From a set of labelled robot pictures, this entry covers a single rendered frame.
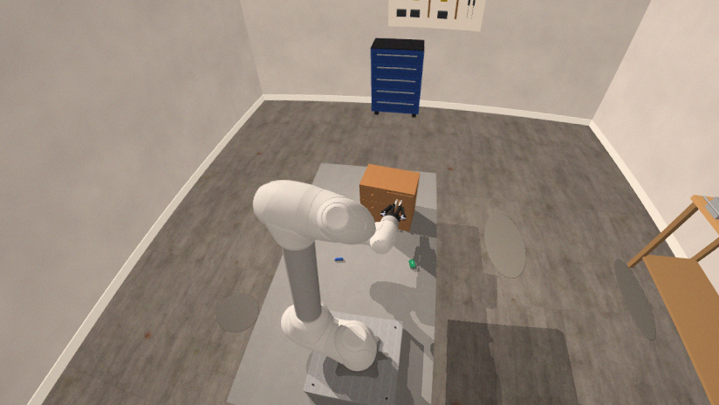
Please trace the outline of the brown wooden chest of drawers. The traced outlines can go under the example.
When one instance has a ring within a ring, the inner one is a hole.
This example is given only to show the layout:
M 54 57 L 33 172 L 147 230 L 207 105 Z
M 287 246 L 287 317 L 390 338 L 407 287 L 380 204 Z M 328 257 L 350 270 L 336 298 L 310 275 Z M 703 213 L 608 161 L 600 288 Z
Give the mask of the brown wooden chest of drawers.
M 368 164 L 365 174 L 363 175 L 359 184 L 359 198 L 361 204 L 361 188 L 360 186 L 366 186 L 375 189 L 384 189 L 386 191 L 386 201 L 379 202 L 385 203 L 387 207 L 387 191 L 398 192 L 402 194 L 412 195 L 413 204 L 411 210 L 411 216 L 413 212 L 413 205 L 415 208 L 417 190 L 419 184 L 420 173 L 407 171 L 397 168 L 388 168 L 378 165 Z M 386 208 L 385 207 L 385 208 Z M 413 212 L 414 215 L 414 212 Z

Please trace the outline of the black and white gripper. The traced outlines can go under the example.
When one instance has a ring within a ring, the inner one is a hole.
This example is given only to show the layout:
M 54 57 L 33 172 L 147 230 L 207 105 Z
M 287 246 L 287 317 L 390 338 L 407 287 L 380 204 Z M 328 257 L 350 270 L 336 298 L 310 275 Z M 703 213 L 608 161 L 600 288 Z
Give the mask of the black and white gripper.
M 396 205 L 397 205 L 397 201 L 398 201 L 398 199 L 396 199 L 396 201 L 395 201 L 395 203 L 393 203 L 393 205 L 389 204 L 384 210 L 382 210 L 382 211 L 380 212 L 380 215 L 381 215 L 381 216 L 394 216 L 394 217 L 396 217 L 396 218 L 398 219 L 398 221 L 400 221 L 401 219 L 402 219 L 403 221 L 406 221 L 406 215 L 405 215 L 405 212 L 404 212 L 404 207 L 401 207 L 401 202 L 402 202 L 402 200 L 400 201 L 397 210 L 394 212 L 394 210 L 395 210 L 395 208 L 396 208 Z M 390 210 L 390 212 L 388 212 L 389 210 Z M 393 212 L 392 212 L 392 210 L 393 210 Z M 401 216 L 399 215 L 400 210 L 401 210 Z M 387 212 L 388 212 L 388 213 L 387 213 Z M 398 212 L 398 214 L 397 214 L 397 212 Z

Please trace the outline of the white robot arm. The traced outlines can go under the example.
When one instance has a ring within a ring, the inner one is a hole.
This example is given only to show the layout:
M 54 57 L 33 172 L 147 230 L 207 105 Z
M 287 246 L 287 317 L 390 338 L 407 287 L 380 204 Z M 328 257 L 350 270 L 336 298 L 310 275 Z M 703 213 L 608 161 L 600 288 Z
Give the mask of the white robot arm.
M 315 239 L 366 244 L 385 254 L 395 243 L 399 221 L 384 216 L 376 223 L 366 207 L 341 197 L 346 198 L 307 183 L 274 181 L 258 189 L 253 209 L 282 246 L 293 301 L 281 319 L 284 334 L 336 360 L 337 376 L 377 378 L 378 360 L 388 360 L 388 353 L 378 351 L 380 338 L 367 325 L 333 317 L 321 301 Z

